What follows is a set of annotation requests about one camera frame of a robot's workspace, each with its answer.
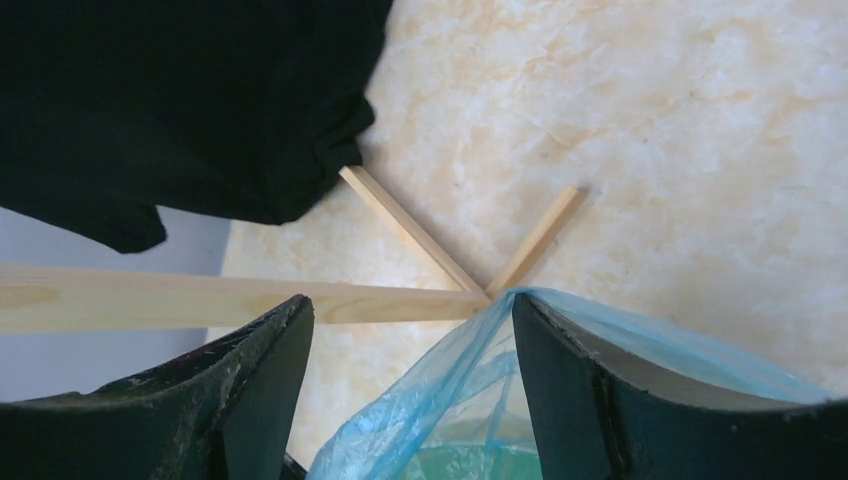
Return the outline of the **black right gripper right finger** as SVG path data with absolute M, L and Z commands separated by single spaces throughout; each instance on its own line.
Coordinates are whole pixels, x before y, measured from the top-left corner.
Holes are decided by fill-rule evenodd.
M 525 293 L 512 317 L 547 479 L 847 475 L 843 400 L 776 400 L 676 373 Z

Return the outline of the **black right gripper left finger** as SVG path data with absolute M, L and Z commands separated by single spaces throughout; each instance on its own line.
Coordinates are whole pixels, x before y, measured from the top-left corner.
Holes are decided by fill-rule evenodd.
M 166 363 L 1 407 L 5 479 L 302 479 L 288 453 L 315 318 L 297 295 Z

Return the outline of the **blue plastic trash bag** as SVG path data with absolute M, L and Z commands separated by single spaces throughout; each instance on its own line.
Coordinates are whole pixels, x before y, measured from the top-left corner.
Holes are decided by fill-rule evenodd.
M 676 373 L 770 399 L 846 402 L 717 339 L 563 292 L 518 288 L 447 334 L 346 421 L 319 450 L 308 477 L 399 479 L 419 450 L 438 446 L 512 447 L 538 455 L 512 317 L 521 293 Z

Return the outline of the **wooden clothes rack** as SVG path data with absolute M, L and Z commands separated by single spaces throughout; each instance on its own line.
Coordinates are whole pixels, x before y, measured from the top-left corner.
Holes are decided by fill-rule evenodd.
M 480 287 L 362 167 L 342 179 L 399 239 L 452 284 L 450 290 L 179 274 L 1 267 L 4 334 L 240 327 L 292 296 L 312 300 L 324 324 L 466 319 L 515 287 L 535 267 L 588 196 L 570 186 L 502 270 Z

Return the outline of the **yellow plastic trash bin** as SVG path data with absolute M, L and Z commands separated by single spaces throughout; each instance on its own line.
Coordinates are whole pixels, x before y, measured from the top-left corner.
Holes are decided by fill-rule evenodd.
M 419 450 L 398 476 L 404 480 L 542 480 L 538 455 L 512 447 L 458 445 Z

